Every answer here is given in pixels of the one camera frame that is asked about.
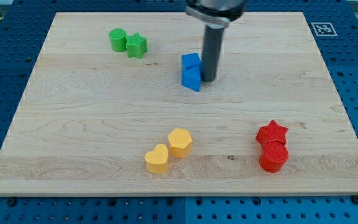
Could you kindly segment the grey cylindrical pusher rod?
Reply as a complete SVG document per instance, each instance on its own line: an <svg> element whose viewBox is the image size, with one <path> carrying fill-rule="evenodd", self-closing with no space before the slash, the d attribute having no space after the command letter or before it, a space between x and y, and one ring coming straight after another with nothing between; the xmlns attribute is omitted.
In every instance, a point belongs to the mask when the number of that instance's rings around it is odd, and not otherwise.
<svg viewBox="0 0 358 224"><path fill-rule="evenodd" d="M201 57L201 79L204 82L213 82L216 79L223 34L224 28L205 25Z"/></svg>

